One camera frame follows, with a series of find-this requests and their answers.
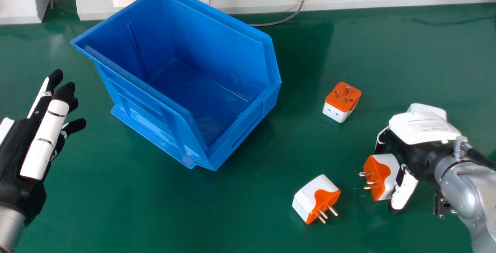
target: orange and white plug adapter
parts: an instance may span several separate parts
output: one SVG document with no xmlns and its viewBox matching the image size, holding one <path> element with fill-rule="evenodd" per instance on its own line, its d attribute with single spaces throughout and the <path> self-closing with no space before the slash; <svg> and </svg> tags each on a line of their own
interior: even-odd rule
<svg viewBox="0 0 496 253">
<path fill-rule="evenodd" d="M 322 113 L 342 123 L 353 112 L 362 92 L 351 85 L 340 82 L 325 99 Z"/>
<path fill-rule="evenodd" d="M 338 216 L 332 207 L 338 200 L 341 190 L 325 175 L 320 175 L 301 188 L 293 199 L 293 208 L 307 225 L 320 219 L 326 223 L 326 211 Z"/>
<path fill-rule="evenodd" d="M 396 176 L 400 165 L 392 154 L 377 154 L 367 158 L 360 177 L 367 179 L 363 188 L 370 190 L 372 198 L 376 201 L 389 200 L 396 185 Z"/>
</svg>

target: metal prong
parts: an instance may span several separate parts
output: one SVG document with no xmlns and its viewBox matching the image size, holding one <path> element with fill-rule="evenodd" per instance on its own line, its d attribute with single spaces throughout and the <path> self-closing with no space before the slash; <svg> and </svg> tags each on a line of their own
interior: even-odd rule
<svg viewBox="0 0 496 253">
<path fill-rule="evenodd" d="M 319 220 L 320 220 L 320 221 L 322 221 L 322 223 L 324 223 L 324 224 L 325 224 L 325 222 L 326 222 L 326 221 L 324 220 L 324 218 L 322 218 L 322 216 L 320 216 L 320 215 L 319 215 L 319 216 L 317 216 L 317 217 L 319 218 Z"/>
<path fill-rule="evenodd" d="M 324 217 L 325 219 L 329 218 L 329 216 L 326 215 L 326 213 L 324 211 L 320 211 L 320 214 L 322 214 L 322 217 Z"/>
<path fill-rule="evenodd" d="M 327 208 L 329 209 L 329 211 L 332 214 L 334 214 L 334 216 L 338 216 L 338 212 L 333 207 L 331 207 L 330 205 L 328 205 Z"/>
</svg>

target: robotic arm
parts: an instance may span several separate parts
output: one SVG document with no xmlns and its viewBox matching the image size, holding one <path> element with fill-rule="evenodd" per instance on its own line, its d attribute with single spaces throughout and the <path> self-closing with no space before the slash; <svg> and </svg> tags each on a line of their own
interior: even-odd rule
<svg viewBox="0 0 496 253">
<path fill-rule="evenodd" d="M 458 214 L 469 229 L 473 251 L 495 252 L 495 163 L 446 121 L 444 110 L 426 105 L 420 105 L 420 110 L 411 107 L 395 115 L 377 137 L 376 154 L 390 147 L 404 162 L 389 210 L 401 212 L 418 181 L 427 181 L 436 191 L 434 214 L 440 218 L 448 212 Z"/>
<path fill-rule="evenodd" d="M 85 119 L 64 124 L 78 100 L 72 82 L 55 91 L 62 79 L 60 70 L 45 79 L 26 119 L 0 123 L 0 252 L 15 251 L 24 228 L 43 208 L 51 162 L 65 139 L 86 127 Z"/>
</svg>

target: green table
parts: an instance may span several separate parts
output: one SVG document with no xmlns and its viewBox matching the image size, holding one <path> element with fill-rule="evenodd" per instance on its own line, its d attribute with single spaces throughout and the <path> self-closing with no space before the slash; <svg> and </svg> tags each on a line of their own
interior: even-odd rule
<svg viewBox="0 0 496 253">
<path fill-rule="evenodd" d="M 263 28 L 283 80 L 278 105 L 217 172 L 186 169 L 110 115 L 92 62 L 69 44 L 96 24 L 80 22 L 73 3 L 57 2 L 43 24 L 0 27 L 0 117 L 23 118 L 44 77 L 60 68 L 77 86 L 72 118 L 88 120 L 53 164 L 48 200 L 18 252 L 470 252 L 456 216 L 432 215 L 430 186 L 421 183 L 393 216 L 362 189 L 358 172 L 389 118 L 414 102 L 446 109 L 496 158 L 495 9 L 305 12 Z M 340 81 L 363 92 L 343 124 L 321 113 Z M 342 190 L 340 215 L 307 226 L 291 202 L 320 174 Z"/>
</svg>

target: blue storage container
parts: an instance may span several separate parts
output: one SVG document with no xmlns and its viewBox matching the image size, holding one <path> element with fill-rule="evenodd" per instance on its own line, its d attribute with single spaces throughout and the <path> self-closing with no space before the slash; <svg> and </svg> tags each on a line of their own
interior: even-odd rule
<svg viewBox="0 0 496 253">
<path fill-rule="evenodd" d="M 112 114 L 188 168 L 217 170 L 281 87 L 271 38 L 198 0 L 138 0 L 71 43 Z"/>
</svg>

